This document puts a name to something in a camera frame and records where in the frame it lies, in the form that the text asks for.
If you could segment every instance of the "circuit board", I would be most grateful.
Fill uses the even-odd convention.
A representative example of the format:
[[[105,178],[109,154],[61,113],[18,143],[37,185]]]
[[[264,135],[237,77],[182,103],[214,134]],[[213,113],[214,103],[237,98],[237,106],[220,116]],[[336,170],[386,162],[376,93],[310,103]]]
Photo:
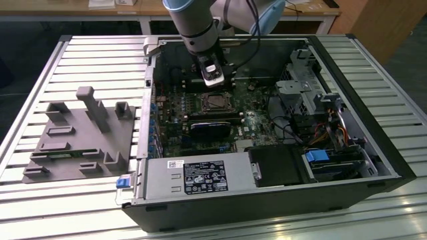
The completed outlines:
[[[256,86],[254,82],[244,79],[236,80],[230,90],[186,93],[182,88],[173,87],[165,94],[166,96],[160,93],[156,104],[162,156],[169,158],[190,154],[240,152],[241,149],[237,149],[236,141],[238,143],[241,140],[250,140],[253,146],[276,144],[278,139],[269,124],[265,110],[266,90],[265,86]],[[188,134],[190,126],[190,123],[186,122],[188,115],[197,117],[214,114],[216,111],[221,111],[221,113],[236,112],[238,115],[238,123],[230,125],[229,135],[214,141],[193,140]]]

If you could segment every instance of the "power supply label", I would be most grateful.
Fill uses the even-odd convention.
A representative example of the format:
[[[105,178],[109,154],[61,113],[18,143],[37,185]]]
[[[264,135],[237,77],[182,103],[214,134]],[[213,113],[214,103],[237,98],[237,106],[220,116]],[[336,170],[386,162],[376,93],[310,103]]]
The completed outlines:
[[[221,191],[228,191],[224,161],[185,163],[185,194],[206,194]]]

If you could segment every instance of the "slotted metal platform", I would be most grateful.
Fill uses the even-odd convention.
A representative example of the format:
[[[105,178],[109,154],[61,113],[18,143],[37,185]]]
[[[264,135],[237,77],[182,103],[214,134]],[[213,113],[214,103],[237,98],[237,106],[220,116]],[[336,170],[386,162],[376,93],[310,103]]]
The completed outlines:
[[[146,69],[144,37],[73,36],[54,48],[0,147],[0,239],[424,238],[427,116],[356,39],[342,35],[318,39],[408,162],[417,176],[415,181],[344,210],[154,234],[145,233],[116,205],[116,177],[20,183],[48,121],[48,102],[65,101],[68,108],[84,108],[74,96],[78,86],[96,89],[94,98],[105,107],[118,101],[137,107],[129,170],[136,168]],[[328,76],[322,77],[336,91]]]

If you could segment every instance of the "cardboard box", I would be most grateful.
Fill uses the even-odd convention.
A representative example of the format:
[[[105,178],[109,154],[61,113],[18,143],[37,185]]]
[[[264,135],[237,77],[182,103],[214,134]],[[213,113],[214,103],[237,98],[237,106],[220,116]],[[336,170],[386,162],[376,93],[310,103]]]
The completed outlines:
[[[114,0],[114,4],[133,6],[136,1],[137,0]]]
[[[89,10],[114,9],[114,0],[88,0]]]

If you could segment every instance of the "wooden desk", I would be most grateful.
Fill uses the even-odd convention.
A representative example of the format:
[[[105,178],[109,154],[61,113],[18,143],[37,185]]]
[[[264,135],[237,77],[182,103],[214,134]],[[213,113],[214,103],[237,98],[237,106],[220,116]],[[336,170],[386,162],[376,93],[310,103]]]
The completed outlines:
[[[337,8],[329,8],[322,0],[296,5],[301,12],[285,8],[280,21],[320,22],[317,34],[326,34]],[[0,0],[0,21],[66,22],[66,21],[137,21],[144,35],[150,35],[150,21],[170,21],[161,0],[137,0],[133,6],[116,5],[113,9],[89,10],[88,0]]]
[[[114,16],[137,15],[142,1],[133,6],[89,10],[88,0],[0,0],[0,16]]]
[[[338,8],[329,8],[322,0],[310,0],[309,3],[297,4],[296,9],[301,12],[296,13],[292,10],[293,5],[288,6],[282,11],[280,21],[308,21],[320,22],[316,34],[328,34],[334,17],[340,15]],[[144,22],[140,24],[144,35],[150,35],[150,21],[170,21],[169,13],[162,6],[161,0],[142,0],[140,5],[140,15],[145,16]]]
[[[137,21],[142,0],[133,6],[89,10],[88,0],[0,0],[0,22]]]

